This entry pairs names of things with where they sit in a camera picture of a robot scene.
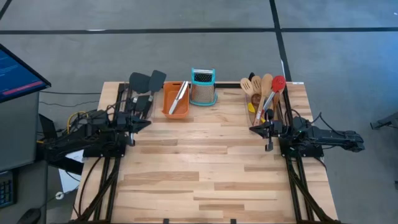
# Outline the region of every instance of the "black spatula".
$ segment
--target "black spatula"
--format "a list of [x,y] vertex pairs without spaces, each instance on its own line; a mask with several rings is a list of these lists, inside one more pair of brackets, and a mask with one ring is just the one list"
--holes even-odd
[[[127,98],[131,98],[132,92],[135,91],[138,94],[140,93],[146,93],[149,91],[149,80],[150,77],[138,72],[133,72],[130,75],[130,84],[129,84],[129,94]],[[131,103],[129,104],[128,108],[129,111],[135,110],[137,105],[137,99],[133,99]]]
[[159,91],[162,88],[163,83],[166,80],[166,76],[167,75],[165,73],[160,72],[158,70],[154,70],[152,72],[152,76],[150,77],[150,80],[149,80],[150,97],[146,103],[144,112],[142,114],[143,119],[147,118],[148,112],[150,110],[150,106],[152,105],[152,102],[154,100],[155,92]]
[[138,72],[130,75],[130,89],[137,93],[146,93],[149,91],[150,77]]

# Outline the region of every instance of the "tongs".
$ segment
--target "tongs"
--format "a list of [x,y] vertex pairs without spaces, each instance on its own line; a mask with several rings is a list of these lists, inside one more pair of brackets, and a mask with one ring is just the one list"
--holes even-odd
[[180,90],[178,91],[177,96],[176,96],[175,99],[174,99],[174,102],[173,102],[172,107],[171,107],[170,110],[169,110],[169,114],[173,114],[173,112],[174,112],[174,110],[175,110],[175,107],[176,107],[177,104],[178,104],[178,101],[181,100],[182,97],[184,96],[185,90],[187,89],[187,87],[188,87],[188,81],[182,82],[181,88],[180,88]]

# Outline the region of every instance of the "monitor screen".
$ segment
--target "monitor screen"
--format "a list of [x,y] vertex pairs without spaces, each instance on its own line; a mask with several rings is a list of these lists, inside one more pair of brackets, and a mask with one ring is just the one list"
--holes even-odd
[[0,103],[48,88],[51,84],[0,45]]

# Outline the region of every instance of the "orange container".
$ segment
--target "orange container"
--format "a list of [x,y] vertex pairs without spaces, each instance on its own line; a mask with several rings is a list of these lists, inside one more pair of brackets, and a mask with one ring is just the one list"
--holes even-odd
[[185,90],[185,94],[181,100],[178,101],[173,114],[169,114],[170,108],[173,105],[174,99],[182,86],[182,82],[166,82],[163,85],[164,98],[162,113],[166,118],[182,119],[188,115],[189,112],[189,86]]

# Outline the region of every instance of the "wooden tabletop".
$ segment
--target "wooden tabletop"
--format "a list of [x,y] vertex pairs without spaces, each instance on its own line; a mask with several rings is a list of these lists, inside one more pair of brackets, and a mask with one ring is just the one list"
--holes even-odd
[[[98,109],[116,101],[118,86],[104,83]],[[312,120],[304,85],[288,83],[287,88],[292,108]],[[278,140],[274,139],[274,150],[266,152],[266,140],[249,131],[240,88],[217,92],[214,106],[190,105],[183,120],[164,117],[163,92],[155,94],[152,124],[134,135],[136,146],[128,147],[121,159],[112,222],[161,223],[169,218],[171,223],[229,223],[235,218],[238,223],[295,223]],[[85,161],[82,180],[95,160]],[[325,168],[313,158],[303,162],[310,193],[326,214],[337,219]],[[103,159],[88,180],[82,209],[98,191],[102,167]],[[83,181],[80,184],[76,207]],[[102,218],[107,195],[104,198]]]

